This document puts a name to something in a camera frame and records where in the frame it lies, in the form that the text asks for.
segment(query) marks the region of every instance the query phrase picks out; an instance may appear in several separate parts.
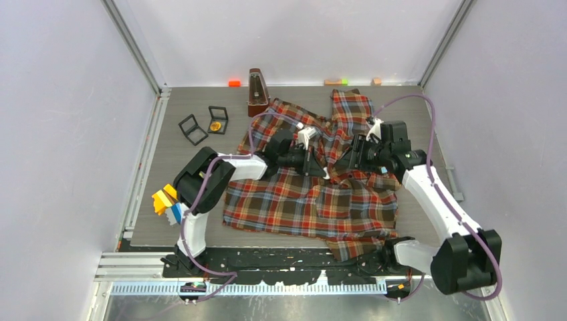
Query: white ruler strip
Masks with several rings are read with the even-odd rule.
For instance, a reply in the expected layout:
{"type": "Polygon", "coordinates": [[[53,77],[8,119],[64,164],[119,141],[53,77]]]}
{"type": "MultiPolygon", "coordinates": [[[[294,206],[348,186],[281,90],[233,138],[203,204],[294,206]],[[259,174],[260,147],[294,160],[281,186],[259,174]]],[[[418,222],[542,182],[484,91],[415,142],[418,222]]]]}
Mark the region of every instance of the white ruler strip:
{"type": "MultiPolygon", "coordinates": [[[[164,282],[137,282],[120,281],[114,282],[110,295],[113,296],[175,296],[180,295],[181,286],[184,281],[164,281],[164,282]]],[[[207,291],[210,294],[220,288],[219,284],[207,282],[207,291]]],[[[375,284],[352,284],[330,286],[327,280],[318,280],[316,283],[300,286],[285,286],[276,284],[269,286],[265,283],[249,286],[242,284],[230,284],[224,287],[218,296],[313,296],[313,295],[334,295],[334,294],[386,294],[386,280],[376,279],[375,284]]],[[[201,295],[198,293],[183,293],[183,295],[201,295]]]]}

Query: gold coin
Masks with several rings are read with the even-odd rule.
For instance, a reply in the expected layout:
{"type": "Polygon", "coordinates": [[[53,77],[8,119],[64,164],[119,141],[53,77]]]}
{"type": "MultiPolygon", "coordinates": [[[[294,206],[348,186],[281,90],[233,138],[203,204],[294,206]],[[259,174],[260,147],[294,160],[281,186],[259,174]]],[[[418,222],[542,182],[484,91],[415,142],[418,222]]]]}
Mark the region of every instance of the gold coin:
{"type": "Polygon", "coordinates": [[[213,131],[213,132],[217,132],[219,129],[221,129],[223,125],[221,125],[220,122],[212,122],[211,125],[209,126],[209,128],[213,131]]]}

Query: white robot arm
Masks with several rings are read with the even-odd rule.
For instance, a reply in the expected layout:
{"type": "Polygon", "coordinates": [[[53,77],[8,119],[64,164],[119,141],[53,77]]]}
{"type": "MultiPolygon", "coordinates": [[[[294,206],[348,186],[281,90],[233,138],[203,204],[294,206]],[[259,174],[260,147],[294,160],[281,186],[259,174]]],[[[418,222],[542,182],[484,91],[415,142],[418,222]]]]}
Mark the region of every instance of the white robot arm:
{"type": "MultiPolygon", "coordinates": [[[[404,122],[379,122],[380,138],[370,131],[369,137],[359,134],[352,141],[350,150],[335,166],[383,173],[385,167],[415,196],[433,223],[441,241],[441,247],[419,243],[412,237],[386,241],[382,256],[388,264],[405,265],[432,275],[438,289],[444,294],[463,292],[496,283],[495,268],[470,231],[478,233],[490,252],[499,261],[501,239],[494,231],[484,231],[468,216],[440,182],[433,166],[425,164],[422,150],[411,150],[404,122]],[[460,214],[457,218],[447,202],[460,214]]],[[[219,201],[229,181],[262,179],[277,172],[278,167],[292,167],[300,175],[325,177],[326,171],[316,162],[308,148],[312,135],[299,135],[301,143],[291,145],[293,133],[280,130],[271,138],[262,153],[251,158],[225,156],[209,176],[207,190],[200,198],[196,210],[186,217],[184,235],[177,242],[179,249],[186,239],[190,255],[198,256],[205,249],[205,230],[209,211],[219,201]]],[[[204,147],[189,162],[174,181],[183,211],[189,209],[203,183],[205,169],[218,155],[204,147]]]]}

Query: tartan fabric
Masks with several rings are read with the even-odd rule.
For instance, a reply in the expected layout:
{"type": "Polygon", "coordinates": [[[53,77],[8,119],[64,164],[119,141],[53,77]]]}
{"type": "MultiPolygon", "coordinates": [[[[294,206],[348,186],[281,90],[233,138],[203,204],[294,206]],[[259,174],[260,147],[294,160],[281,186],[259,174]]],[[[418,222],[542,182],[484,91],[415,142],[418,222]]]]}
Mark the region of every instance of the tartan fabric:
{"type": "MultiPolygon", "coordinates": [[[[339,261],[375,251],[386,238],[397,236],[394,190],[400,185],[395,177],[334,167],[353,136],[368,130],[366,118],[372,113],[372,102],[358,90],[333,90],[331,98],[331,119],[278,98],[268,107],[269,111],[318,129],[320,135],[312,144],[319,163],[328,167],[330,179],[303,177],[293,169],[279,169],[266,181],[231,182],[225,198],[224,224],[247,231],[325,239],[339,261]]],[[[252,127],[258,150],[280,128],[295,132],[289,120],[272,115],[257,118],[252,127]]],[[[245,135],[237,152],[247,154],[249,149],[245,135]]]]}

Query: white wall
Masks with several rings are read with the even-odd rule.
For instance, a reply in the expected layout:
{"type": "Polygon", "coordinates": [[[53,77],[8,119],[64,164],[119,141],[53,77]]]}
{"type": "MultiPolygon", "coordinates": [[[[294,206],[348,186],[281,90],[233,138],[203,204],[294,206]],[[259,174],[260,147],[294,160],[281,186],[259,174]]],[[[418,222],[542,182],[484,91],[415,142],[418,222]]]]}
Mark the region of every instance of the white wall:
{"type": "Polygon", "coordinates": [[[0,319],[77,321],[154,95],[100,0],[1,7],[0,319]]]}
{"type": "Polygon", "coordinates": [[[426,93],[464,208],[503,239],[518,320],[564,320],[567,3],[478,1],[426,93]]]}
{"type": "Polygon", "coordinates": [[[119,0],[169,86],[417,83],[461,0],[119,0]]]}

